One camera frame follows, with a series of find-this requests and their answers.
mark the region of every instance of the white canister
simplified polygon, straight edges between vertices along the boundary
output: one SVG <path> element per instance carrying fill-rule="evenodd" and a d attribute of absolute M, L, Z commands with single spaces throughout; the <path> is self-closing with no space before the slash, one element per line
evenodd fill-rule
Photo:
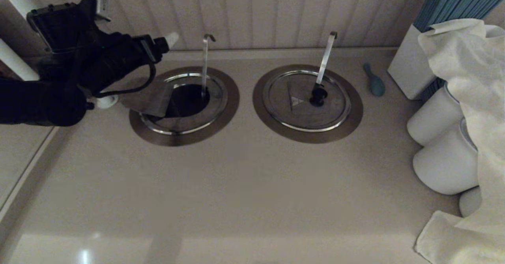
<path fill-rule="evenodd" d="M 477 147 L 466 120 L 450 126 L 413 157 L 419 179 L 436 192 L 452 195 L 478 185 Z"/>
<path fill-rule="evenodd" d="M 433 138 L 440 135 L 447 127 L 463 118 L 460 103 L 444 87 L 419 109 L 407 122 L 407 131 L 411 137 L 426 146 Z"/>
<path fill-rule="evenodd" d="M 463 192 L 460 196 L 460 212 L 463 217 L 468 217 L 473 214 L 482 203 L 482 195 L 480 193 L 480 187 L 475 187 L 466 192 Z"/>

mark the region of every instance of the countertop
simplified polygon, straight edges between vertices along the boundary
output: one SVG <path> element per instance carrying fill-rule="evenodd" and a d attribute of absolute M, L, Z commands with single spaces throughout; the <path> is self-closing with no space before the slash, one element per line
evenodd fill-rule
<path fill-rule="evenodd" d="M 268 71 L 318 66 L 320 57 L 211 60 L 235 80 L 240 105 L 224 129 L 193 145 L 149 144 L 122 105 L 91 111 L 27 204 L 0 262 L 428 263 L 413 251 L 417 235 L 435 210 L 458 208 L 456 197 L 431 191 L 413 172 L 421 147 L 406 122 L 420 104 L 386 73 L 391 52 L 338 54 L 346 52 L 328 69 L 357 89 L 364 115 L 332 143 L 279 136 L 252 101 Z M 384 80 L 383 97 L 368 91 L 364 62 Z M 169 57 L 157 68 L 200 65 Z"/>

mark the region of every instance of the cable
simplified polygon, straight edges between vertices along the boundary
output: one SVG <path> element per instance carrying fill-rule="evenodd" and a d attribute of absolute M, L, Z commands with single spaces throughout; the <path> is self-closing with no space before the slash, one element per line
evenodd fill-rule
<path fill-rule="evenodd" d="M 148 64 L 149 64 L 149 79 L 143 85 L 141 85 L 141 86 L 139 86 L 137 88 L 131 88 L 129 90 L 124 90 L 124 91 L 111 91 L 111 92 L 97 93 L 97 94 L 94 94 L 94 97 L 96 97 L 96 98 L 103 98 L 103 97 L 111 96 L 111 95 L 132 93 L 132 92 L 141 91 L 144 88 L 148 87 L 148 85 L 151 82 L 153 82 L 153 80 L 155 79 L 155 76 L 156 76 L 156 66 L 151 61 L 149 61 Z"/>

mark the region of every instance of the white nozzle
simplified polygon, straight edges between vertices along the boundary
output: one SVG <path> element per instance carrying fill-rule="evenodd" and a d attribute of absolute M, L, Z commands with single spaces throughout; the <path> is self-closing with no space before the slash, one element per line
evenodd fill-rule
<path fill-rule="evenodd" d="M 168 43 L 168 48 L 171 50 L 172 46 L 179 40 L 179 34 L 177 32 L 172 32 L 165 36 L 166 43 Z"/>
<path fill-rule="evenodd" d="M 107 108 L 112 107 L 118 101 L 119 101 L 119 96 L 117 96 L 117 95 L 109 95 L 106 97 L 97 98 L 96 99 L 96 107 L 98 107 L 100 109 L 107 109 Z"/>

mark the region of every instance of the blue spoon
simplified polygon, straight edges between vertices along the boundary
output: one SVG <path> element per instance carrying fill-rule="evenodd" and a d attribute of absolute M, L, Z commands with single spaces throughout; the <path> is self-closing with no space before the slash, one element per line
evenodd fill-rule
<path fill-rule="evenodd" d="M 365 63 L 363 65 L 363 69 L 370 78 L 370 92 L 375 96 L 383 96 L 386 92 L 386 87 L 384 86 L 384 82 L 380 77 L 373 74 L 372 69 L 370 68 L 370 63 Z"/>

